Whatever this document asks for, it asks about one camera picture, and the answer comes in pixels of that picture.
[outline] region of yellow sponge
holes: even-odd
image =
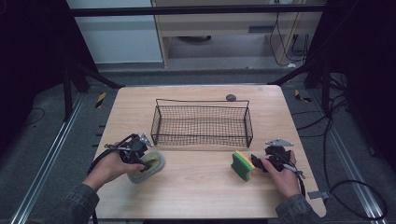
[[[254,165],[251,161],[240,151],[233,154],[233,164],[231,167],[242,179],[248,181],[250,179],[250,171],[253,170]]]

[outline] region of small round object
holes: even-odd
[[[236,96],[234,94],[228,94],[225,99],[229,102],[234,102],[236,101]]]

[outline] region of wire basket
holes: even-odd
[[[151,138],[154,145],[227,145],[250,147],[253,139],[249,101],[157,99]]]

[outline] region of hand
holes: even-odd
[[[290,153],[290,161],[296,164],[296,158],[293,151]],[[296,194],[301,194],[297,176],[293,171],[283,169],[279,172],[275,169],[273,164],[265,158],[262,158],[262,164],[273,178],[277,189],[283,196],[289,198]]]
[[[124,163],[120,158],[120,153],[114,151],[102,158],[82,183],[97,191],[104,184],[116,179],[120,175],[137,172],[144,168],[145,166],[143,164]]]

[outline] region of gray sleeve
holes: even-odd
[[[98,203],[96,192],[84,184],[79,184],[62,198],[45,223],[88,223]]]
[[[302,194],[286,199],[276,208],[276,213],[282,224],[322,223]]]

